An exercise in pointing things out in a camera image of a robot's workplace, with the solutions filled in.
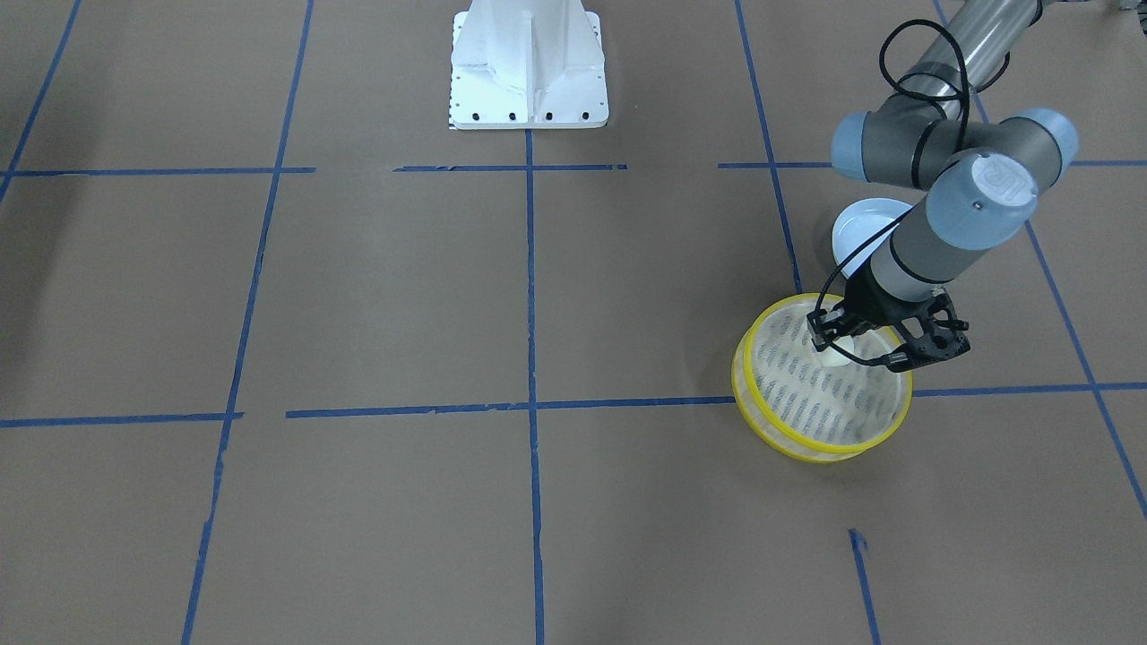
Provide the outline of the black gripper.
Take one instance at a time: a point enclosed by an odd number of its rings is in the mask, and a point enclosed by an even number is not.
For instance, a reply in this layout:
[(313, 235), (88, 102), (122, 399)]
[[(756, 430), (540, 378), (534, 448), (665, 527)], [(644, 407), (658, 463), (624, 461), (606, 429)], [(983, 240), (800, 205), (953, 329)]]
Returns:
[(926, 294), (922, 301), (894, 297), (884, 290), (871, 269), (859, 269), (845, 283), (840, 305), (816, 309), (806, 316), (816, 351), (821, 352), (841, 336), (864, 335), (892, 327), (902, 345), (885, 357), (885, 368), (904, 373), (955, 359), (972, 349), (970, 324), (957, 314), (950, 297)]

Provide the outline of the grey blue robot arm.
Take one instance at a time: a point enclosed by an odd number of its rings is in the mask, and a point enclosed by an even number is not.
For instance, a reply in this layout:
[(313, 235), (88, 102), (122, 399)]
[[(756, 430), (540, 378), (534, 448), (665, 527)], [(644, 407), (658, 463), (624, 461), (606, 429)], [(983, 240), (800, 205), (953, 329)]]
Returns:
[(840, 122), (832, 168), (923, 197), (837, 262), (856, 269), (838, 305), (807, 314), (816, 352), (904, 373), (970, 351), (947, 285), (1024, 228), (1079, 150), (1072, 122), (1047, 107), (970, 119), (972, 100), (998, 81), (1046, 5), (967, 1), (945, 25), (902, 24), (931, 29), (936, 40), (900, 77), (877, 62), (892, 95)]

